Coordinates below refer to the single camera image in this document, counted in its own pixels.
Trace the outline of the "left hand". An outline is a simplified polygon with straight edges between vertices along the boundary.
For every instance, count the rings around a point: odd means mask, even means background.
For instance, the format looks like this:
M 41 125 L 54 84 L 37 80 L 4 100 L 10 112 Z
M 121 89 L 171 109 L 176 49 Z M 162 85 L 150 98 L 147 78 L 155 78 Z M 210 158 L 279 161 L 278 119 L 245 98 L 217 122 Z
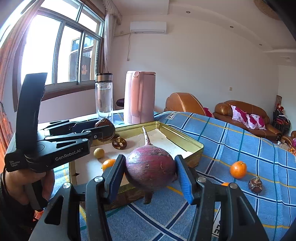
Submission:
M 41 180 L 42 196 L 49 201 L 54 188 L 55 175 L 53 170 L 35 173 L 30 169 L 21 169 L 13 172 L 5 171 L 3 180 L 8 194 L 20 204 L 27 205 L 29 198 L 25 193 L 25 186 Z

